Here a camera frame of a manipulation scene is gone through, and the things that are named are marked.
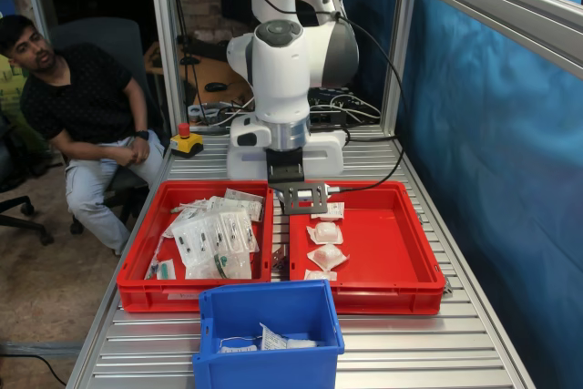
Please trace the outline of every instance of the blue plastic bin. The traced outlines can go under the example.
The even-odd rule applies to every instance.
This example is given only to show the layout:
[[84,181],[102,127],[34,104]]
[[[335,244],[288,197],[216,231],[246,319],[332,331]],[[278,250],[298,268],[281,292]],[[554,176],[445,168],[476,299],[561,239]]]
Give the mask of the blue plastic bin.
[[[197,389],[334,388],[344,340],[327,281],[223,286],[201,293],[199,306],[200,352],[192,357]],[[321,346],[219,353],[222,339],[261,336],[260,322],[279,335]]]

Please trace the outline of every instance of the light blue jeans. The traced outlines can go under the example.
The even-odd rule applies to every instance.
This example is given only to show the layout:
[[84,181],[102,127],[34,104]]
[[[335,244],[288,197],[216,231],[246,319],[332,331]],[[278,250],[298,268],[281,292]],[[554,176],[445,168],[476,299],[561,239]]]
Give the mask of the light blue jeans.
[[[132,138],[100,146],[126,146]],[[151,187],[162,167],[164,148],[158,136],[149,131],[148,159],[128,167]],[[106,246],[120,253],[129,231],[118,217],[104,205],[104,193],[118,170],[112,159],[72,159],[66,168],[66,202],[69,211]]]

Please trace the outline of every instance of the red button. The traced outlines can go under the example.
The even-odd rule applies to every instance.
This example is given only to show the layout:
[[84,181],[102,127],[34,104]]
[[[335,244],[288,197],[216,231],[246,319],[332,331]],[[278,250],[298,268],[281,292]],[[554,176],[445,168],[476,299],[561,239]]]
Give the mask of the red button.
[[179,135],[182,138],[190,137],[190,123],[179,123]]

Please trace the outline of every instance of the blue backdrop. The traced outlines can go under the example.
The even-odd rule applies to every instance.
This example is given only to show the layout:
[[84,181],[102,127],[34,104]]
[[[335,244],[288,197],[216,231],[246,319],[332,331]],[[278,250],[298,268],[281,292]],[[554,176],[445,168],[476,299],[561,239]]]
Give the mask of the blue backdrop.
[[407,152],[532,378],[583,387],[583,82],[416,0],[405,84]]

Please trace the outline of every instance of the floor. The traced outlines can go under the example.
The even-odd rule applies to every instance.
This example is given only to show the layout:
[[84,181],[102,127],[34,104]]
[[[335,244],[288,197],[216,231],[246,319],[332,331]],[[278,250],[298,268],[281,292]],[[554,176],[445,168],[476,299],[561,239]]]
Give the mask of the floor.
[[[55,238],[43,247],[34,231],[0,228],[0,349],[6,343],[82,344],[118,264],[89,231],[69,233],[63,172],[52,168],[0,193],[0,200],[28,195],[36,209],[32,220]],[[23,218],[19,208],[9,214]],[[65,381],[76,361],[71,352],[46,359]],[[3,389],[62,387],[37,359],[0,358],[0,377]]]

